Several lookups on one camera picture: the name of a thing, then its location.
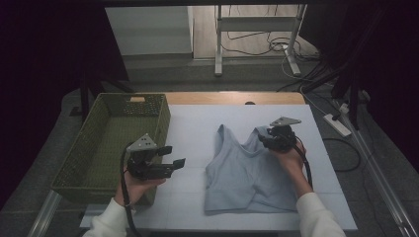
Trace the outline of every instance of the power strip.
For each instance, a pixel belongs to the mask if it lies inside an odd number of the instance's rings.
[[[333,126],[333,128],[335,128],[335,130],[337,132],[339,132],[339,134],[341,134],[343,137],[349,136],[350,134],[352,134],[352,132],[346,128],[346,126],[344,124],[342,124],[339,120],[333,120],[333,116],[331,114],[323,117],[327,123],[329,123],[331,126]]]

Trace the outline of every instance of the white sleeve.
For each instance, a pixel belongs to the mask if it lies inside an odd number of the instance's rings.
[[[296,210],[301,218],[299,229],[302,237],[346,236],[316,193],[301,196],[296,202]]]
[[[105,211],[92,219],[90,230],[83,237],[125,237],[126,210],[111,199]]]

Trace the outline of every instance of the human hand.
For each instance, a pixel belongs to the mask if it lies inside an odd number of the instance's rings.
[[[301,142],[297,142],[296,147],[301,150],[303,154],[305,154],[306,150],[302,146]],[[292,148],[288,152],[279,152],[275,150],[270,150],[280,161],[283,168],[290,174],[294,175],[295,173],[299,174],[302,173],[302,159],[298,152]]]
[[[299,141],[297,142],[296,147],[305,154],[306,150]],[[274,150],[271,150],[271,152],[278,158],[283,168],[290,175],[298,197],[313,192],[311,185],[302,172],[303,162],[301,156],[294,148],[288,152],[278,152]]]
[[[166,182],[166,179],[141,181],[134,178],[129,172],[125,172],[126,189],[128,190],[131,204],[135,204],[149,189],[159,186]],[[121,206],[124,206],[124,195],[121,181],[118,184],[117,193],[114,200]]]

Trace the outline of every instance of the white table surface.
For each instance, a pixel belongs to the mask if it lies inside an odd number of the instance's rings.
[[[206,215],[204,212],[205,168],[213,157],[219,126],[225,124],[239,142],[244,143],[255,126],[269,125],[284,116],[302,121],[292,128],[307,150],[314,190],[344,230],[357,229],[308,105],[172,105],[169,108],[171,120],[166,145],[172,145],[173,151],[163,157],[163,163],[186,158],[186,164],[157,189],[153,206],[136,208],[133,220],[137,228],[165,231],[298,230],[297,213]],[[80,227],[89,227],[92,217],[105,208],[105,205],[88,205]]]

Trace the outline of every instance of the green plastic basket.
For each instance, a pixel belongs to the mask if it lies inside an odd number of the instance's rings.
[[[145,133],[164,146],[170,111],[164,94],[100,94],[51,188],[77,203],[108,203],[120,180],[126,145]],[[155,157],[154,163],[161,163]],[[156,189],[138,204],[152,205]]]

